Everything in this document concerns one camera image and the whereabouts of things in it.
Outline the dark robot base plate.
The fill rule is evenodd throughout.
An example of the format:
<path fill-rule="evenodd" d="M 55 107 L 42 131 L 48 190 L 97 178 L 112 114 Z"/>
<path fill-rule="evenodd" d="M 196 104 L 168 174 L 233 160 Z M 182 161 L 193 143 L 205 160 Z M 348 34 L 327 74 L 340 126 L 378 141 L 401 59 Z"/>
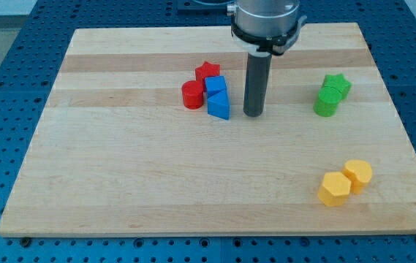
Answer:
<path fill-rule="evenodd" d="M 181 14 L 201 13 L 221 13 L 227 10 L 227 5 L 233 0 L 177 0 L 177 12 Z"/>

